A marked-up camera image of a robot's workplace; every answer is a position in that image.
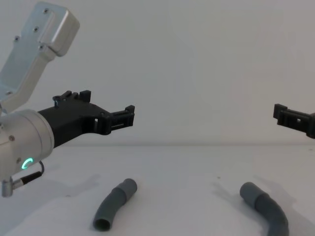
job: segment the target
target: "robotic arm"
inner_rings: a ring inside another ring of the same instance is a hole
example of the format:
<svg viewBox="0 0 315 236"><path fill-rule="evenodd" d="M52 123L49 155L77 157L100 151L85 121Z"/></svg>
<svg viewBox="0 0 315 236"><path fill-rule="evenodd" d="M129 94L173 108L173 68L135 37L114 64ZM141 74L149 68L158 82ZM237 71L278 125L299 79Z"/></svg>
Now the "robotic arm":
<svg viewBox="0 0 315 236"><path fill-rule="evenodd" d="M43 70L64 56L80 27L65 7L39 2L0 72L0 181L2 196L41 173L13 181L12 175L48 157L56 148L82 134L108 135L133 125L134 106L110 113L90 103L91 92L67 91L53 97L54 106L39 112L10 113L30 98Z"/></svg>

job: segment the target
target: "gray tube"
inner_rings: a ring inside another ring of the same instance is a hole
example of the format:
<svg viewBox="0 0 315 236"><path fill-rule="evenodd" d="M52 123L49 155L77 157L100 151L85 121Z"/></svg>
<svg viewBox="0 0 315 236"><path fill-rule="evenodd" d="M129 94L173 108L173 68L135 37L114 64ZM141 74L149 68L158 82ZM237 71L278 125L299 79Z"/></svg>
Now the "gray tube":
<svg viewBox="0 0 315 236"><path fill-rule="evenodd" d="M267 193L255 184L248 182L241 187L240 195L249 206L258 211L269 222L268 236L289 235L285 213Z"/></svg>
<svg viewBox="0 0 315 236"><path fill-rule="evenodd" d="M128 178L115 187L99 206L93 226L99 231L108 231L112 228L116 212L123 206L137 191L137 184Z"/></svg>

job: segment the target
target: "white backdrop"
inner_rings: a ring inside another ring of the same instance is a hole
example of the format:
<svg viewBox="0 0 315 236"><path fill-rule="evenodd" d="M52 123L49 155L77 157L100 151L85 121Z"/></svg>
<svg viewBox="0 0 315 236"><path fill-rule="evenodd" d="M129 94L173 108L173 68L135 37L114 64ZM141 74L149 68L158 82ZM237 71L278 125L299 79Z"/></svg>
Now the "white backdrop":
<svg viewBox="0 0 315 236"><path fill-rule="evenodd" d="M315 111L313 0L48 0L81 28L23 108L90 89L136 106L134 127L68 145L313 143L276 125L275 103ZM0 0L0 66L36 0Z"/></svg>

